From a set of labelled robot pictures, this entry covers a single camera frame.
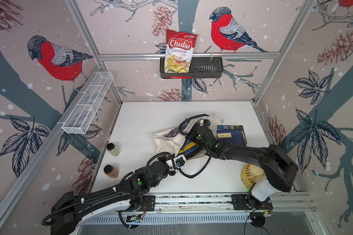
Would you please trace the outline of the cream canvas tote bag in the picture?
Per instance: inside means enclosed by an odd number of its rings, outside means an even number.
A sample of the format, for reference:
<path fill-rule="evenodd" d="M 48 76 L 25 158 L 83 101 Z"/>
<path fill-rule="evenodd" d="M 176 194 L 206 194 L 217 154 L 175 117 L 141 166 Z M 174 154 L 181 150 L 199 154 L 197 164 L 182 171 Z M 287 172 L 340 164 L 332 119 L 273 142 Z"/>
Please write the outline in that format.
<path fill-rule="evenodd" d="M 184 149 L 187 135 L 194 126 L 201 126 L 204 120 L 210 122 L 208 129 L 213 132 L 214 137 L 217 137 L 218 120 L 206 114 L 196 115 L 185 119 L 178 127 L 154 134 L 156 154 L 168 152 L 175 157 L 178 156 L 179 151 Z"/>

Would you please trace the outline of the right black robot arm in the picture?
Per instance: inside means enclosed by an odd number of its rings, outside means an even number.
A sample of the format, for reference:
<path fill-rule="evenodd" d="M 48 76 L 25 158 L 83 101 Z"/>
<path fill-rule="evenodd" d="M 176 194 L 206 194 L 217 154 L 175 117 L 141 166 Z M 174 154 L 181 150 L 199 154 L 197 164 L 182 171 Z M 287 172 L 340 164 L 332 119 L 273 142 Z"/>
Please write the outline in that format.
<path fill-rule="evenodd" d="M 206 126 L 191 130 L 187 139 L 204 148 L 210 157 L 252 164 L 264 171 L 265 177 L 255 183 L 246 196 L 246 203 L 251 209 L 260 208 L 276 192 L 289 193 L 292 189 L 299 168 L 277 145 L 236 146 L 216 139 Z"/>

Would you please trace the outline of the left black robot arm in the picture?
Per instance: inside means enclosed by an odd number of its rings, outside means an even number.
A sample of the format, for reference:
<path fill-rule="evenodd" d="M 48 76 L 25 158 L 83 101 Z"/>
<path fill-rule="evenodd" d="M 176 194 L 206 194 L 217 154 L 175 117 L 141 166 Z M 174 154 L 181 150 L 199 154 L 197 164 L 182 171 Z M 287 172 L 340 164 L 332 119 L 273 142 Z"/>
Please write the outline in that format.
<path fill-rule="evenodd" d="M 50 226 L 52 235 L 69 235 L 77 227 L 107 212 L 131 212 L 145 207 L 143 195 L 167 176 L 174 176 L 185 162 L 184 155 L 162 152 L 151 157 L 144 167 L 127 173 L 112 187 L 80 195 L 65 193 L 41 224 Z"/>

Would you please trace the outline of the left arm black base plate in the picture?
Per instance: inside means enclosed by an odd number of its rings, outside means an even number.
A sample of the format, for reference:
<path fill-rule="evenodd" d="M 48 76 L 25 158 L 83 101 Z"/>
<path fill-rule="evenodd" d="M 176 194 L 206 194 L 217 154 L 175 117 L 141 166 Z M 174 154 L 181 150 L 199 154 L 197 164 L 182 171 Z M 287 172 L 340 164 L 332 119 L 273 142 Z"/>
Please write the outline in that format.
<path fill-rule="evenodd" d="M 153 212 L 155 210 L 156 197 L 154 195 L 144 195 L 142 200 L 142 210 L 144 212 Z"/>

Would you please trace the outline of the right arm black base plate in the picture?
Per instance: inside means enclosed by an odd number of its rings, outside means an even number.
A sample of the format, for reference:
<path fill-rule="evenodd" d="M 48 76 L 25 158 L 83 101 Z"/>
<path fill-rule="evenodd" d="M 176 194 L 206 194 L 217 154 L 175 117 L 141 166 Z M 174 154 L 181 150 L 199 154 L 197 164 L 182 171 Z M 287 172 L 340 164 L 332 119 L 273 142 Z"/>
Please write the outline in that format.
<path fill-rule="evenodd" d="M 231 203 L 236 211 L 273 209 L 270 198 L 267 198 L 264 202 L 261 202 L 250 194 L 232 194 Z"/>

